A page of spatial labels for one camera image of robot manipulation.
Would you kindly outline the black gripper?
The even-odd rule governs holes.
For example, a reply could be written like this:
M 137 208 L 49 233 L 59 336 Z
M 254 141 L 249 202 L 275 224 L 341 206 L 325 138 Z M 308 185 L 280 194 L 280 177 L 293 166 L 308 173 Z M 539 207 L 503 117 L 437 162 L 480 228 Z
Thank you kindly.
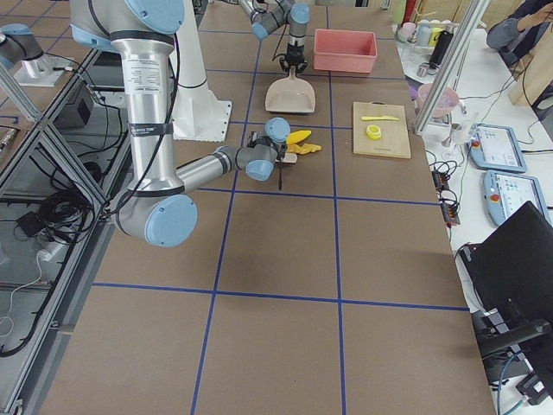
M 284 57 L 279 58 L 279 64 L 286 74 L 289 73 L 289 67 L 296 67 L 296 71 L 302 73 L 308 67 L 304 57 L 304 46 L 288 43 Z

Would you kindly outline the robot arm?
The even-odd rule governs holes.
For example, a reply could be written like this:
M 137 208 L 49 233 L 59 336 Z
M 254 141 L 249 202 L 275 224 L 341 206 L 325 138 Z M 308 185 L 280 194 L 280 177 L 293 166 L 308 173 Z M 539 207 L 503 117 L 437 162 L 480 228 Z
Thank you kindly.
M 281 69 L 289 73 L 302 73 L 308 62 L 305 59 L 305 37 L 310 20 L 310 9 L 305 3 L 295 1 L 275 1 L 272 10 L 265 10 L 260 3 L 264 1 L 236 1 L 236 4 L 250 18 L 252 33 L 260 40 L 266 39 L 280 28 L 289 29 L 286 52 L 275 51 L 273 59 L 278 58 Z
M 188 192 L 238 169 L 267 180 L 287 149 L 289 123 L 266 122 L 245 147 L 221 146 L 181 168 L 175 165 L 172 122 L 180 68 L 169 56 L 184 24 L 182 1 L 72 1 L 73 39 L 121 57 L 133 180 L 108 203 L 108 216 L 130 236 L 174 247 L 193 232 L 198 210 Z

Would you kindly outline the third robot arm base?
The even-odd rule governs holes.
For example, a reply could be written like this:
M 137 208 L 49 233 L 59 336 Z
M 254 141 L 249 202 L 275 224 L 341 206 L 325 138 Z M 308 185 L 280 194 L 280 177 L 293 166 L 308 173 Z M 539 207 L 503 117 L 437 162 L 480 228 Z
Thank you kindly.
M 54 87 L 66 72 L 64 58 L 49 57 L 28 26 L 11 23 L 1 27 L 1 65 L 8 71 L 17 64 L 15 73 L 21 86 Z

